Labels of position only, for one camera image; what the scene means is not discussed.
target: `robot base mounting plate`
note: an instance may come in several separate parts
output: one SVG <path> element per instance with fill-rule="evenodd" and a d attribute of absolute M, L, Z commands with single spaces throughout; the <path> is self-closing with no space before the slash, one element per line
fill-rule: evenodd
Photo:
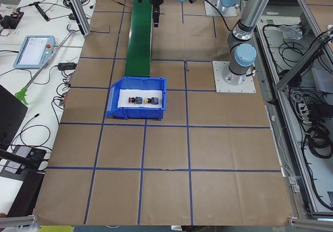
<path fill-rule="evenodd" d="M 246 77 L 241 85 L 229 85 L 222 78 L 224 68 L 229 66 L 229 61 L 213 61 L 215 88 L 217 93 L 256 93 L 253 77 Z"/>

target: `black monitor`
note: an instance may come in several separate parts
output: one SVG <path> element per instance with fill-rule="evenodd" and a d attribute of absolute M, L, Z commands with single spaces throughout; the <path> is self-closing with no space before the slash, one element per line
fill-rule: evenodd
<path fill-rule="evenodd" d="M 0 149 L 7 150 L 20 128 L 27 106 L 0 85 Z"/>

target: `white cable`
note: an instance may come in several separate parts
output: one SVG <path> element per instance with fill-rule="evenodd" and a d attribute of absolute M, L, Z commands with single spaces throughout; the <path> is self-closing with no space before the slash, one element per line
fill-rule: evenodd
<path fill-rule="evenodd" d="M 278 145 L 280 151 L 282 152 L 282 155 L 283 155 L 283 158 L 284 158 L 284 160 L 285 160 L 286 166 L 288 166 L 288 167 L 290 168 L 292 174 L 290 174 L 289 171 L 288 171 L 288 173 L 290 174 L 290 176 L 295 176 L 295 172 L 293 171 L 292 167 L 290 167 L 290 165 L 289 165 L 289 163 L 288 163 L 288 161 L 287 161 L 286 155 L 285 155 L 285 153 L 284 153 L 284 151 L 282 150 L 282 147 L 281 147 L 281 145 L 280 145 L 280 139 L 281 139 L 282 130 L 285 129 L 285 128 L 286 128 L 286 127 L 283 127 L 283 128 L 281 128 L 281 130 L 280 130 L 280 135 L 279 135 L 279 138 L 278 138 L 278 140 L 277 140 L 277 145 Z"/>
<path fill-rule="evenodd" d="M 106 227 L 108 227 L 108 228 L 119 228 L 120 225 L 117 225 L 116 227 L 112 227 L 112 226 L 108 226 L 108 225 L 106 225 Z"/>

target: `brown paper surface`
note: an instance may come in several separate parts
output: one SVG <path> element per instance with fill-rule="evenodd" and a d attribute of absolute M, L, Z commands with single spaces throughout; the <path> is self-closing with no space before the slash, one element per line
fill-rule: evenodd
<path fill-rule="evenodd" d="M 168 81 L 162 121 L 104 117 L 131 14 L 97 1 L 92 27 L 111 32 L 85 40 L 35 209 L 40 224 L 279 226 L 292 216 L 259 82 L 256 94 L 217 94 L 207 61 L 229 60 L 222 20 L 204 16 L 202 1 L 164 1 L 151 48 L 151 76 Z"/>

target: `metal bracket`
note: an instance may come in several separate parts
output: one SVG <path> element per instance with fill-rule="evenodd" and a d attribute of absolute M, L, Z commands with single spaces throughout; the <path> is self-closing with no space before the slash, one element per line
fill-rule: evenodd
<path fill-rule="evenodd" d="M 289 222 L 292 226 L 298 228 L 319 229 L 324 231 L 333 231 L 333 222 L 318 220 L 302 220 L 298 218 L 290 218 Z"/>
<path fill-rule="evenodd" d="M 229 65 L 229 61 L 213 61 L 215 87 L 217 93 L 256 93 L 252 77 L 246 77 L 245 81 L 238 86 L 229 85 L 222 77 L 224 68 Z"/>
<path fill-rule="evenodd" d="M 204 2 L 204 8 L 206 10 L 206 16 L 220 16 L 220 14 L 207 2 Z M 228 7 L 225 11 L 221 12 L 224 17 L 235 17 L 237 16 L 236 8 L 235 7 Z"/>
<path fill-rule="evenodd" d="M 34 215 L 0 218 L 0 228 L 31 225 L 34 223 L 34 221 L 35 221 Z"/>

